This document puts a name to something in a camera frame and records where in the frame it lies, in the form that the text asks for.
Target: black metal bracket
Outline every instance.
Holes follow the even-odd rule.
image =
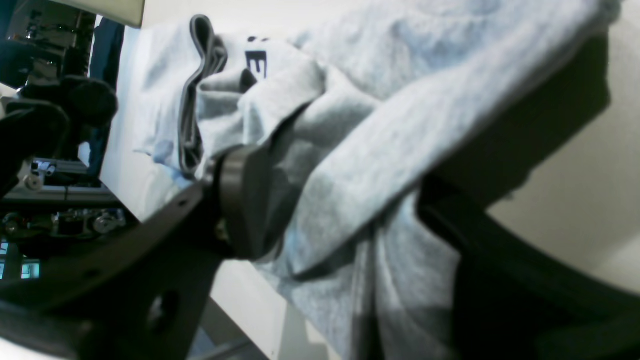
[[[462,254],[452,335],[463,359],[640,358],[637,295],[543,254],[433,176],[419,215]]]
[[[265,251],[264,161],[261,147],[229,149],[144,224],[41,279],[4,284],[0,337],[67,359],[184,359],[222,261]]]

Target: gray fabric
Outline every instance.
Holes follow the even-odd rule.
[[[367,358],[372,315],[387,358],[456,357],[449,327],[459,257],[417,219],[417,183],[568,61],[617,5],[375,2],[294,40],[384,101],[344,139],[333,114],[311,116],[310,106],[301,115],[296,127],[326,124],[315,133],[339,145],[304,185],[280,257],[259,266],[344,359]],[[284,172],[310,159],[321,160]]]
[[[134,149],[156,163],[180,169],[182,93],[202,66],[191,35],[191,18],[143,29],[136,42],[132,73],[143,74],[134,119]]]
[[[209,18],[196,15],[190,23],[191,38],[201,57],[200,68],[187,80],[180,102],[180,135],[178,150],[180,170],[191,176],[202,160],[202,139],[195,118],[196,87],[202,79],[221,72],[227,63],[227,52],[213,33]]]
[[[205,155],[271,142],[268,232],[284,236],[256,267],[343,359],[369,358],[376,338],[389,359],[456,358],[460,257],[417,218],[420,179],[565,64],[618,7],[375,0],[293,46],[221,35],[227,68],[196,96]],[[264,63],[245,59],[255,51]],[[242,94],[247,67],[258,83]]]

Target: white wall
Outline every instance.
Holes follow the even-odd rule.
[[[3,97],[12,97],[15,95],[15,90],[0,83],[0,99]],[[0,104],[0,119],[4,117],[4,103]]]
[[[640,0],[623,3],[608,52],[610,106],[490,213],[545,252],[640,293]]]
[[[144,0],[52,0],[86,12],[105,16],[122,24],[139,28],[145,7]]]

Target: white surface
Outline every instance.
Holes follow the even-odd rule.
[[[2,359],[7,360],[61,360],[59,357],[27,350],[2,338],[0,338],[0,355]]]
[[[14,96],[16,93],[14,88],[10,88],[9,86],[6,86],[5,84],[0,83],[0,97],[11,97]]]
[[[640,293],[640,0],[609,31],[611,105],[491,214],[527,241]]]
[[[78,160],[82,161],[86,167],[89,167],[89,155],[91,154],[91,146],[88,142],[83,142],[78,147]]]
[[[243,32],[286,37],[330,20],[363,0],[147,0],[143,29],[202,13],[217,33]],[[111,125],[102,166],[102,182],[144,221],[179,189],[166,170],[132,151],[138,84],[129,70],[138,30],[127,28],[122,48],[118,99],[120,111]],[[213,299],[270,359],[339,359],[322,336],[248,263],[227,261],[218,272]]]

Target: mounting hole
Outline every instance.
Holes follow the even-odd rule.
[[[175,291],[167,291],[162,295],[158,295],[147,316],[147,325],[151,332],[161,334],[173,325],[176,315],[178,314],[179,296]]]
[[[84,272],[83,277],[85,279],[93,279],[95,277],[98,277],[100,275],[100,270],[98,269],[91,269],[91,270],[87,270]]]

